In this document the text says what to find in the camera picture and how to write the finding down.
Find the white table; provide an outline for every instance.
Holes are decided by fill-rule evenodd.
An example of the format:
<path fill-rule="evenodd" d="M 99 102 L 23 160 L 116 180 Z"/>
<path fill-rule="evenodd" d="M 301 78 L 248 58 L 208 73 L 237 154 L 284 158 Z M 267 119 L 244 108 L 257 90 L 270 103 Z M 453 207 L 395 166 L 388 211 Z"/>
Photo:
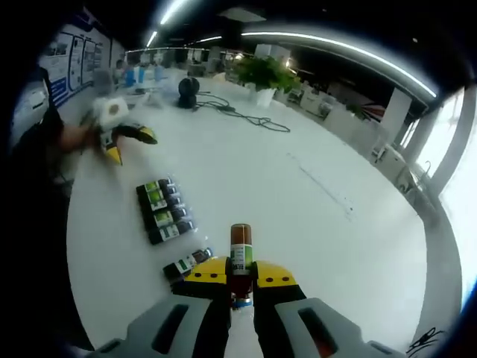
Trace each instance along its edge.
<path fill-rule="evenodd" d="M 127 325 L 169 293 L 162 267 L 205 246 L 230 252 L 230 225 L 253 229 L 255 260 L 290 269 L 374 339 L 404 350 L 423 305 L 426 243 L 408 202 L 364 158 L 282 104 L 247 102 L 235 84 L 200 80 L 243 114 L 270 116 L 283 134 L 201 108 L 139 107 L 159 145 L 121 139 L 124 166 L 86 150 L 69 207 L 67 254 L 75 303 L 92 344 L 124 338 Z M 172 175 L 197 233 L 151 246 L 135 188 Z"/>

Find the bottle label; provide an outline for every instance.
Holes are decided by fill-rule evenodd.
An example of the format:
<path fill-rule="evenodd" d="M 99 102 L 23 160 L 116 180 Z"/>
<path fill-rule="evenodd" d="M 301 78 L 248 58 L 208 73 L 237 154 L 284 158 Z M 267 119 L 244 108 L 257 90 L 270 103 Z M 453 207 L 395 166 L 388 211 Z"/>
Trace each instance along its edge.
<path fill-rule="evenodd" d="M 144 188 L 146 189 L 146 192 L 159 189 L 159 181 L 151 181 L 150 183 L 144 184 Z"/>
<path fill-rule="evenodd" d="M 155 213 L 154 219 L 156 219 L 157 227 L 167 226 L 174 222 L 170 211 L 166 211 L 165 213 Z"/>
<path fill-rule="evenodd" d="M 164 195 L 161 189 L 156 189 L 148 192 L 149 203 L 151 203 L 152 210 L 159 210 L 167 207 L 167 201 L 164 200 Z"/>
<path fill-rule="evenodd" d="M 173 239 L 174 237 L 180 235 L 176 225 L 163 227 L 162 229 L 159 229 L 159 233 L 161 234 L 162 240 L 164 241 Z"/>
<path fill-rule="evenodd" d="M 192 270 L 197 265 L 197 261 L 192 255 L 187 256 L 184 260 L 179 260 L 176 262 L 177 270 L 179 273 L 183 274 L 184 272 Z"/>
<path fill-rule="evenodd" d="M 252 266 L 252 245 L 234 244 L 230 246 L 233 274 L 250 274 Z"/>

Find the brown bottle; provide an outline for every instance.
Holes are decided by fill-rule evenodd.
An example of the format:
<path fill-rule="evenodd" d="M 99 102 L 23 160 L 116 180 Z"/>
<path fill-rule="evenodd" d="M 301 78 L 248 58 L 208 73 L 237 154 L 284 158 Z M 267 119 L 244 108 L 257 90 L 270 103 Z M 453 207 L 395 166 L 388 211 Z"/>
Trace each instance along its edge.
<path fill-rule="evenodd" d="M 231 289 L 237 298 L 246 298 L 252 289 L 250 269 L 253 262 L 252 228 L 234 224 L 230 228 Z"/>

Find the person's arm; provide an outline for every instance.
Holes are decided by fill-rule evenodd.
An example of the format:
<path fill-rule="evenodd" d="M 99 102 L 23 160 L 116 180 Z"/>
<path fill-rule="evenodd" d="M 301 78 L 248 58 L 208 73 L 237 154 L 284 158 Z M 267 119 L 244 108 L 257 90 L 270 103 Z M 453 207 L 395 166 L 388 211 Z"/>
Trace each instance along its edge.
<path fill-rule="evenodd" d="M 58 147 L 61 151 L 70 152 L 93 145 L 95 141 L 95 130 L 90 125 L 64 125 L 58 139 Z"/>

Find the white pot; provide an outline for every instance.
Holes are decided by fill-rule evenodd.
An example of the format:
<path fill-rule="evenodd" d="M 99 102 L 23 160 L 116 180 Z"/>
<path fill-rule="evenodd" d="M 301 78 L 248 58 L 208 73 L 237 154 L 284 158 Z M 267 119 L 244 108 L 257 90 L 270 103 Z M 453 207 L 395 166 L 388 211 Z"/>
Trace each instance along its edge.
<path fill-rule="evenodd" d="M 250 95 L 249 99 L 258 107 L 267 108 L 270 106 L 271 100 L 275 94 L 274 88 L 269 89 L 262 89 L 260 91 L 256 91 L 255 84 L 250 85 Z"/>

